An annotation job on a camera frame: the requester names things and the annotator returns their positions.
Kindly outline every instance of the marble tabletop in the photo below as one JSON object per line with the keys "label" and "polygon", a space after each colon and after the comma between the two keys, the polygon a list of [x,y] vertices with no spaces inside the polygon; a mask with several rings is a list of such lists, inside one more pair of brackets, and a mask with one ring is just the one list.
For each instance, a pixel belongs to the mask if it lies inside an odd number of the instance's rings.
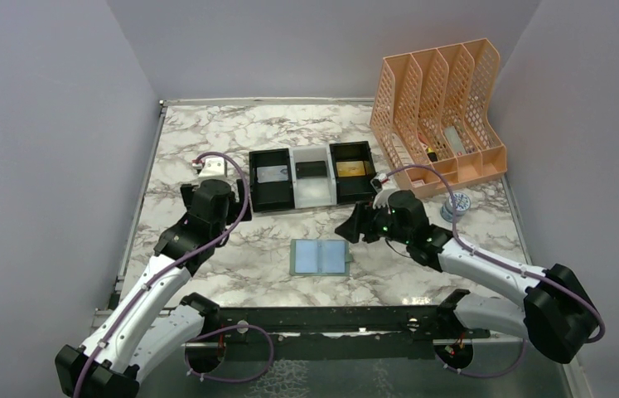
{"label": "marble tabletop", "polygon": [[[371,107],[362,104],[252,104],[172,106],[167,110],[126,268],[122,297],[141,276],[158,236],[185,211],[182,183],[194,182],[191,161],[199,153],[229,154],[247,173],[248,152],[291,146],[368,141],[378,170],[386,170],[368,125]],[[230,177],[236,179],[234,172]],[[525,261],[501,181],[462,189],[471,210],[458,223],[461,235],[486,250]],[[424,201],[429,220],[448,227],[439,215],[445,196]],[[340,239],[336,226],[352,206],[254,214],[231,234],[229,243],[204,263],[168,302],[197,292],[222,306],[399,305],[440,303],[454,289],[496,294],[461,277],[417,265],[383,241],[350,245],[348,277],[291,276],[292,239]],[[404,252],[404,247],[394,246]]]}

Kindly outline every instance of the cable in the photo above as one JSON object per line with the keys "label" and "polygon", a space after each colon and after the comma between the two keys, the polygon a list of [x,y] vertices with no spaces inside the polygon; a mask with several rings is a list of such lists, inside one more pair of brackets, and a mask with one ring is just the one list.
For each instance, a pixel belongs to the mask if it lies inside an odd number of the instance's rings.
{"label": "cable", "polygon": [[462,344],[463,344],[462,339],[464,337],[465,337],[465,332],[461,333],[461,336],[456,340],[456,342],[454,344],[458,344],[458,345],[462,346]]}
{"label": "cable", "polygon": [[226,239],[224,239],[223,241],[217,243],[216,247],[224,247],[224,246],[226,246],[227,243],[229,243],[229,235],[226,236]]}
{"label": "cable", "polygon": [[156,274],[154,274],[150,278],[150,280],[147,283],[145,283],[142,286],[142,288],[145,288],[145,289],[140,289],[139,291],[136,292],[136,294],[131,298],[131,300],[123,308],[123,310],[119,314],[118,318],[116,318],[112,322],[112,325],[111,325],[111,327],[109,327],[109,330],[104,334],[102,339],[99,340],[99,343],[97,344],[97,347],[95,347],[94,350],[92,351],[92,354],[89,356],[89,358],[87,358],[87,361],[85,362],[85,365],[82,367],[82,370],[80,371],[80,375],[77,376],[77,382],[75,383],[75,391],[72,394],[72,398],[80,398],[80,393],[82,391],[82,385],[85,383],[85,378],[87,376],[87,372],[92,367],[92,363],[94,363],[94,360],[99,355],[99,353],[102,351],[102,349],[104,349],[104,347],[107,347],[107,345],[109,344],[109,339],[116,333],[116,330],[118,329],[118,326],[126,318],[128,313],[131,312],[131,309],[133,308],[133,306],[136,305],[138,300],[140,300],[141,297],[163,275],[167,274],[171,269],[174,269],[174,268],[178,267],[180,264],[185,263],[190,258],[200,254],[202,251],[207,250],[210,247],[214,247],[217,243],[221,242],[226,236],[228,236],[231,233],[231,231],[233,231],[235,229],[236,226],[238,226],[238,224],[243,219],[243,217],[245,215],[245,212],[248,210],[249,193],[250,193],[250,187],[249,187],[249,184],[248,184],[248,179],[246,179],[246,177],[245,177],[245,175],[243,173],[243,169],[230,156],[226,155],[225,153],[219,153],[219,152],[205,152],[205,153],[199,155],[195,159],[194,163],[198,163],[198,162],[201,161],[202,158],[206,158],[208,156],[218,156],[218,157],[221,157],[221,158],[225,159],[227,162],[231,163],[231,165],[236,169],[236,172],[240,175],[241,181],[243,181],[243,185],[244,185],[244,202],[243,202],[243,206],[241,207],[241,211],[239,213],[239,216],[236,217],[236,220],[234,221],[234,223],[231,224],[231,226],[229,226],[229,228],[226,231],[222,232],[221,235],[219,235],[216,238],[210,240],[205,245],[203,245],[203,246],[201,246],[201,247],[199,247],[199,248],[197,248],[197,249],[195,249],[195,250],[193,250],[193,251],[191,251],[189,253],[186,253],[185,255],[180,257],[179,259],[175,260],[172,264],[170,264],[167,267],[165,267],[165,268],[161,269],[160,271],[158,271]]}
{"label": "cable", "polygon": [[[453,204],[453,208],[456,208],[456,197],[453,194],[453,189],[451,188],[451,185],[448,184],[448,181],[446,181],[446,178],[440,173],[437,172],[435,169],[433,169],[433,167],[429,167],[429,166],[424,166],[423,164],[409,164],[407,166],[402,166],[400,168],[397,168],[396,170],[393,170],[391,172],[388,172],[386,177],[390,177],[392,175],[394,175],[397,172],[402,172],[408,168],[422,168],[424,170],[429,170],[430,172],[436,174],[436,177],[438,177],[441,182],[443,182],[443,185],[446,186],[446,189],[448,190],[448,195],[451,197],[451,203]],[[585,301],[582,297],[580,297],[579,295],[575,294],[573,291],[571,291],[570,289],[566,288],[565,286],[562,286],[561,284],[555,282],[554,280],[548,279],[544,276],[540,276],[537,274],[534,274],[532,272],[529,271],[524,271],[521,272],[521,269],[518,269],[514,266],[508,265],[506,262],[498,260],[492,256],[486,255],[484,253],[481,253],[479,251],[477,251],[476,247],[472,247],[469,244],[465,243],[460,236],[458,235],[458,230],[456,228],[456,219],[455,217],[453,217],[452,220],[452,232],[453,232],[453,239],[456,240],[456,242],[458,242],[458,244],[465,250],[469,251],[470,253],[472,253],[473,255],[476,255],[484,260],[489,261],[490,263],[494,264],[494,265],[498,265],[501,268],[504,268],[510,272],[514,272],[516,274],[522,274],[526,277],[529,278],[533,278],[536,279],[540,282],[543,282],[545,284],[548,284],[554,288],[556,288],[557,290],[563,292],[564,294],[567,294],[571,299],[575,300],[578,304],[582,305],[583,307],[585,307],[585,309],[587,311],[589,311],[594,318],[597,320],[597,323],[599,324],[599,332],[597,333],[597,335],[595,337],[590,337],[586,342],[590,343],[590,342],[598,342],[602,339],[602,337],[604,337],[604,334],[607,332],[607,327],[604,324],[604,321],[602,320],[602,315],[600,315],[600,313],[587,301]]]}
{"label": "cable", "polygon": [[512,363],[509,367],[507,367],[505,370],[497,371],[495,373],[482,374],[472,371],[463,371],[463,369],[456,369],[455,367],[449,366],[446,362],[443,361],[443,359],[441,359],[441,357],[436,355],[436,358],[441,361],[444,368],[454,373],[457,373],[460,376],[472,377],[474,379],[494,379],[511,373],[514,369],[521,365],[521,362],[524,361],[524,357],[526,357],[526,340],[521,341],[521,351],[519,352],[519,356],[516,358],[516,361],[514,361],[514,363]]}
{"label": "cable", "polygon": [[389,243],[389,239],[385,239],[384,242],[387,244],[387,246],[390,247],[390,249],[392,249],[392,251],[394,253],[397,253],[398,255],[401,255],[402,257],[406,257],[408,259],[411,259],[411,257],[409,257],[408,255],[403,254],[403,253],[399,253],[394,247],[392,247],[392,245]]}
{"label": "cable", "polygon": [[268,345],[270,346],[270,357],[268,358],[268,362],[265,364],[265,367],[263,368],[262,371],[259,371],[258,373],[254,374],[252,376],[244,377],[243,379],[227,379],[225,377],[207,376],[205,373],[198,373],[197,371],[192,369],[192,365],[187,360],[187,355],[185,355],[185,363],[187,364],[187,368],[189,368],[189,371],[187,372],[187,375],[188,376],[189,375],[197,376],[197,377],[200,378],[201,381],[213,380],[213,381],[221,381],[222,383],[239,384],[239,383],[245,383],[245,382],[248,382],[248,381],[253,381],[253,380],[261,377],[265,373],[267,373],[270,370],[270,367],[273,365],[273,360],[275,358],[275,346],[273,345],[273,339],[270,337],[268,332],[265,332],[265,329],[263,329],[261,327],[258,327],[258,326],[255,326],[255,325],[232,325],[232,326],[227,326],[226,328],[217,329],[214,332],[208,332],[207,334],[203,334],[201,336],[197,336],[197,337],[191,339],[190,342],[198,342],[200,340],[204,340],[205,338],[212,337],[212,336],[215,336],[217,334],[225,333],[225,332],[228,332],[230,330],[246,329],[246,328],[257,330],[257,331],[261,332],[263,334],[263,336],[265,336],[266,339],[268,339]]}

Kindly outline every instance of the metal edge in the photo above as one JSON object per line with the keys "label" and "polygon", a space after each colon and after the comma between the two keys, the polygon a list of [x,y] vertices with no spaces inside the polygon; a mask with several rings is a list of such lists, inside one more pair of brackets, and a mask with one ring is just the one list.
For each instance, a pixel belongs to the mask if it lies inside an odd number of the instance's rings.
{"label": "metal edge", "polygon": [[526,246],[526,240],[524,239],[524,231],[521,228],[521,214],[519,213],[519,205],[516,202],[516,197],[511,190],[511,184],[506,174],[502,176],[502,186],[505,188],[505,194],[507,196],[507,202],[509,202],[509,209],[511,211],[511,218],[514,220],[514,227],[516,228],[516,234],[519,236],[519,242],[521,243],[521,250],[524,252],[524,258],[527,264],[533,264],[529,249]]}
{"label": "metal edge", "polygon": [[321,104],[364,104],[372,105],[374,97],[250,97],[250,98],[202,98],[166,99],[162,106],[182,105],[321,105]]}
{"label": "metal edge", "polygon": [[[477,344],[501,344],[501,343],[521,343],[522,340],[518,337],[507,336],[506,334],[500,334],[491,332],[488,338],[469,338],[465,337],[464,342],[477,343]],[[453,340],[447,340],[442,338],[433,339],[433,344],[452,344]]]}
{"label": "metal edge", "polygon": [[575,398],[593,398],[583,365],[580,364],[577,357],[573,358],[569,364],[563,365],[563,373],[565,378],[568,379],[568,387]]}
{"label": "metal edge", "polygon": [[[512,192],[511,184],[506,174],[502,177],[501,181],[502,186],[505,188],[505,194],[507,196],[507,201],[509,202],[511,216],[512,219],[514,219],[514,226],[516,227],[516,234],[519,236],[519,242],[521,243],[522,251],[524,251],[526,263],[533,264],[534,262],[531,259],[531,255],[529,254],[529,250],[526,246],[526,241],[524,240],[519,205],[517,204],[516,197]],[[592,398],[592,390],[590,389],[588,379],[585,377],[585,371],[583,370],[583,366],[580,364],[578,357],[576,356],[573,358],[569,364],[562,365],[562,368],[563,374],[568,380],[570,393],[573,394],[575,398]]]}
{"label": "metal edge", "polygon": [[143,182],[141,183],[141,190],[138,193],[138,206],[136,206],[136,211],[133,214],[133,221],[131,223],[131,228],[128,231],[128,237],[126,238],[126,246],[123,253],[123,258],[121,259],[121,264],[118,267],[118,278],[123,279],[126,275],[126,268],[128,266],[128,261],[131,258],[131,251],[133,250],[133,239],[136,236],[136,228],[138,227],[138,221],[141,218],[141,210],[143,209],[143,197],[146,195],[146,190],[148,188],[148,181],[151,178],[151,171],[153,169],[153,162],[155,161],[155,155],[157,152],[157,146],[160,143],[160,134],[162,133],[162,126],[165,124],[165,115],[167,114],[167,106],[164,101],[161,101],[161,109],[160,116],[157,121],[157,128],[155,131],[155,136],[153,137],[153,148],[151,150],[151,154],[148,157],[148,165],[146,167],[146,173],[143,176]]}

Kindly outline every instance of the white wall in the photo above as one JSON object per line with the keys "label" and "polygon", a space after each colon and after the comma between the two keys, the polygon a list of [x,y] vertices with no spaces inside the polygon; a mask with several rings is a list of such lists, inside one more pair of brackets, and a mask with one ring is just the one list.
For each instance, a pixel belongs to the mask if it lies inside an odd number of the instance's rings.
{"label": "white wall", "polygon": [[383,56],[484,36],[504,61],[539,0],[108,2],[172,100],[372,96]]}
{"label": "white wall", "polygon": [[62,396],[103,307],[157,123],[104,0],[0,1],[0,396]]}
{"label": "white wall", "polygon": [[619,2],[543,0],[491,118],[534,261],[573,268],[607,321],[582,349],[593,393],[619,397]]}

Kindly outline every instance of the black box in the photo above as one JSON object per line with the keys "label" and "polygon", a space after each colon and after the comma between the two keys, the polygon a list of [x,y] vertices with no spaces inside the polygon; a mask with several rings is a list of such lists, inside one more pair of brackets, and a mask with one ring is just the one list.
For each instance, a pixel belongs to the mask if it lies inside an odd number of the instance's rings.
{"label": "black box", "polygon": [[[375,164],[370,145],[367,141],[358,143],[332,143],[331,160],[336,175],[336,200],[339,205],[356,201],[369,200],[375,196],[375,189],[370,180],[375,178]],[[365,165],[365,175],[356,177],[340,177],[336,165],[340,162],[362,161]]]}
{"label": "black box", "polygon": [[[278,211],[294,208],[292,170],[289,162],[289,149],[272,149],[249,153],[250,200],[253,211]],[[278,180],[284,166],[286,180]],[[274,176],[264,175],[264,171],[277,171]]]}
{"label": "black box", "polygon": [[[375,196],[375,189],[370,184],[376,174],[375,165],[367,141],[332,143],[321,147],[325,153],[323,159],[326,161],[319,160],[320,157],[316,160],[303,159],[303,162],[298,160],[300,154],[306,157],[307,153],[316,152],[319,146],[250,152],[250,199],[253,211],[312,207],[313,205],[307,205],[307,200],[303,199],[303,191],[294,191],[295,186],[299,189],[300,182],[305,182],[303,178],[328,178],[330,193],[326,197],[330,200],[319,201],[321,205],[317,206],[353,203],[370,200]],[[331,193],[334,181],[336,191]]]}

